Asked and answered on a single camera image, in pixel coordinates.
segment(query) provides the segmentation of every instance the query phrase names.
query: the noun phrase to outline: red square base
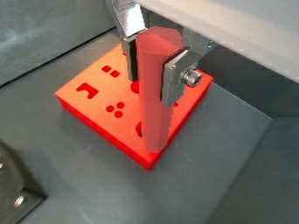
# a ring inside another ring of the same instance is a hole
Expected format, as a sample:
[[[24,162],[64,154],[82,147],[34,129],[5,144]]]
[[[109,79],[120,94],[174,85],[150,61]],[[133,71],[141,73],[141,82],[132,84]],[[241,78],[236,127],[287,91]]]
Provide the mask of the red square base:
[[[140,133],[137,82],[126,78],[126,57],[118,45],[54,93],[61,106],[149,171],[164,153],[148,151]],[[204,96],[212,78],[184,89],[174,103],[168,144]]]

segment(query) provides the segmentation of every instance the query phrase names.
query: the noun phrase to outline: metal plate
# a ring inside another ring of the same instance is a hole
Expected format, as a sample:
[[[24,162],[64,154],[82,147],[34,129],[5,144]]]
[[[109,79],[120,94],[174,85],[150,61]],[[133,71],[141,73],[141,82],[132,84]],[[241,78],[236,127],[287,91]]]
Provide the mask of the metal plate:
[[[14,224],[42,202],[45,194],[12,149],[0,143],[0,220]]]

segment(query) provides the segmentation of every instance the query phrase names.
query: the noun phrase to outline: metal clamp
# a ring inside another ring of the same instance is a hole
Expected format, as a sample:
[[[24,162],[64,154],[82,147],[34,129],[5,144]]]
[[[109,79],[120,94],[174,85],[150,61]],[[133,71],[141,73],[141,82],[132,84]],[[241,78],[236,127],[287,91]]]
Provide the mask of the metal clamp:
[[[164,64],[161,102],[170,107],[181,98],[184,85],[194,88],[201,80],[201,74],[196,71],[200,58],[216,47],[216,43],[182,28],[181,41],[185,49]]]
[[[128,79],[137,81],[136,34],[145,30],[145,22],[140,5],[132,0],[106,0],[110,15],[121,38],[122,51],[126,58]]]

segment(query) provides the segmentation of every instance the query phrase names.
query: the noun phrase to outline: screw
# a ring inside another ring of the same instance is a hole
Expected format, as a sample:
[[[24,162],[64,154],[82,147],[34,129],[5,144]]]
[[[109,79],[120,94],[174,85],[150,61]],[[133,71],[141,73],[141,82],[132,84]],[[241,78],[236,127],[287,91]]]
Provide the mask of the screw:
[[[208,48],[210,48],[213,41],[210,40],[208,43]]]
[[[16,199],[16,201],[14,201],[14,203],[13,203],[13,206],[14,206],[14,207],[18,207],[22,203],[24,203],[24,196],[20,196],[20,197]]]
[[[190,66],[184,73],[181,73],[181,83],[188,87],[194,88],[201,80],[201,74],[197,73],[193,66]]]

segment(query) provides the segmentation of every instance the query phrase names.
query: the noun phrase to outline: metal bracket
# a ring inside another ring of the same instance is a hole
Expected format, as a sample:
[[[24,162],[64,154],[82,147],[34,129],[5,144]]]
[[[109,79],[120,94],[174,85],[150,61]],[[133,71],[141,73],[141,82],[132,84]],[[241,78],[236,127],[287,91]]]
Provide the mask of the metal bracket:
[[[140,5],[130,0],[106,0],[110,15],[121,38],[122,51],[126,58],[128,79],[137,81],[136,34],[145,30],[145,22]]]
[[[12,149],[0,143],[0,221],[12,224],[45,199],[42,188]]]
[[[185,49],[165,62],[162,68],[161,102],[165,107],[170,107],[181,98],[184,85],[190,88],[197,86],[201,79],[201,74],[196,71],[198,60],[217,45],[185,27],[181,41]]]

